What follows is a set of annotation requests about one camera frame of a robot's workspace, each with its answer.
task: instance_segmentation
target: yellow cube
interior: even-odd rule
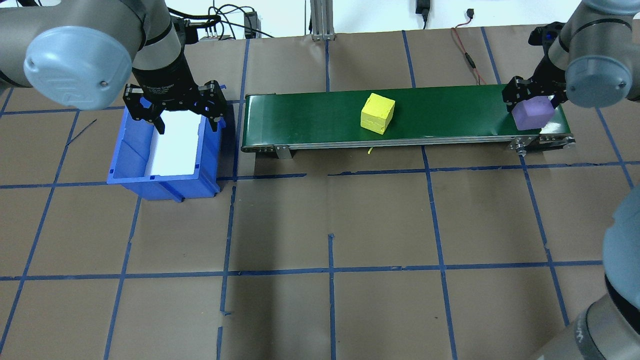
[[[362,108],[360,126],[380,135],[385,133],[394,116],[396,101],[372,93]]]

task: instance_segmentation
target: metal post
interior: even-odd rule
[[[314,41],[333,40],[333,0],[311,0],[311,38]]]

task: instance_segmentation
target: cable connector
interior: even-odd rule
[[[427,19],[429,18],[430,10],[431,0],[415,0],[415,13],[422,15],[422,20],[424,20],[423,29],[427,28]]]
[[[424,11],[429,13],[431,9],[431,0],[415,0],[415,13],[422,14],[424,16]]]

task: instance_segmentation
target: white paper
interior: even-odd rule
[[[164,134],[154,130],[145,176],[193,174],[202,116],[190,111],[164,111],[162,120]]]

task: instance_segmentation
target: foam cube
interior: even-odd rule
[[[395,100],[372,93],[362,108],[360,126],[380,135],[384,134],[391,118],[394,116],[395,107]]]
[[[536,96],[519,102],[511,112],[518,130],[541,129],[556,114],[556,109],[546,96]]]

